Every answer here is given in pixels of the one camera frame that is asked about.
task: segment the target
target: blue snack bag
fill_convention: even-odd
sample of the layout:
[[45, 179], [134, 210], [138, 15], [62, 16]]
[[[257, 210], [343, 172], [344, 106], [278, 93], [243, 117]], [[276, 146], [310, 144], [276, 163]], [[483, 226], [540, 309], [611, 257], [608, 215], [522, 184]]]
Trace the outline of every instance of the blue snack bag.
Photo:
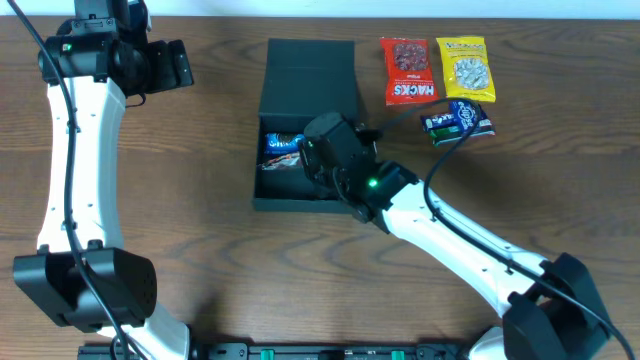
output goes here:
[[264, 153], [266, 155], [286, 155], [299, 150], [298, 141], [304, 140], [304, 135], [268, 133], [265, 138]]

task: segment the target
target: white wall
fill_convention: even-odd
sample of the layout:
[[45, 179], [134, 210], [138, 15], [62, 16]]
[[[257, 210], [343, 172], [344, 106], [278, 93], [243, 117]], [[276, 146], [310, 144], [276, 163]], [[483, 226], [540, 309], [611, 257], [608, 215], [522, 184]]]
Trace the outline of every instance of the white wall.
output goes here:
[[[71, 15], [73, 0], [16, 0], [30, 15]], [[640, 19], [640, 0], [147, 0], [152, 15]], [[0, 14], [13, 12], [0, 0]]]

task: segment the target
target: candy wrapper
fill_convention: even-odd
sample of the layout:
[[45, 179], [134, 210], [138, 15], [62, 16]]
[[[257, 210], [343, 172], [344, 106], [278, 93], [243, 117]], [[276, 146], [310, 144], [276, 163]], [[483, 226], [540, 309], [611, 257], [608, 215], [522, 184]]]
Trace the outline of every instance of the candy wrapper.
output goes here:
[[258, 165], [262, 170], [282, 170], [295, 167], [301, 167], [302, 162], [300, 160], [300, 152], [294, 152], [287, 155], [282, 155], [275, 159], [271, 159], [264, 164]]
[[[420, 117], [424, 132], [431, 136], [436, 147], [458, 141], [475, 121], [475, 109], [466, 101], [450, 102], [449, 111], [445, 114]], [[487, 113], [482, 108], [480, 111], [480, 122], [471, 137], [495, 135], [495, 128]]]
[[265, 135], [265, 140], [266, 155], [284, 155], [298, 151], [298, 141], [304, 140], [304, 135], [268, 133]]
[[427, 40], [380, 39], [389, 73], [387, 105], [436, 100]]
[[437, 38], [442, 53], [444, 84], [448, 97], [496, 101], [484, 38]]

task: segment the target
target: open black box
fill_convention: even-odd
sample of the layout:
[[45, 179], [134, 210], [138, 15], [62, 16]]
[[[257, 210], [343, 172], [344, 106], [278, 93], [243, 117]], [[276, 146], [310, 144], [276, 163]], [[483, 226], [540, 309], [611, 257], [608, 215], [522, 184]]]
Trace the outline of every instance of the open black box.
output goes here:
[[337, 111], [358, 121], [353, 41], [269, 39], [260, 102], [253, 197], [258, 211], [349, 213], [337, 199], [321, 199], [302, 167], [262, 170], [267, 133], [297, 133], [318, 115]]

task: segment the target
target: wooden table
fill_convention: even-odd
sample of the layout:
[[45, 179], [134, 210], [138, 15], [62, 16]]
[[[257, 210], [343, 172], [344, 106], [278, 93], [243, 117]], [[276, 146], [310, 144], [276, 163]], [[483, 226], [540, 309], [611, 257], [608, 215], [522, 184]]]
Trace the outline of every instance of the wooden table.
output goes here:
[[[43, 36], [62, 18], [34, 18]], [[370, 123], [384, 106], [378, 38], [486, 37], [498, 135], [442, 169], [434, 189], [515, 244], [578, 256], [609, 314], [640, 349], [640, 23], [528, 20], [154, 18], [183, 39], [196, 85], [127, 111], [118, 209], [127, 250], [151, 259], [159, 299], [200, 339], [255, 342], [472, 340], [499, 320], [435, 259], [349, 216], [256, 213], [257, 111], [269, 37], [355, 40]], [[14, 285], [44, 218], [50, 111], [22, 25], [0, 18], [0, 358], [70, 359], [85, 341], [56, 328]], [[381, 155], [419, 174], [442, 154], [414, 119]], [[602, 359], [624, 359], [612, 341]]]

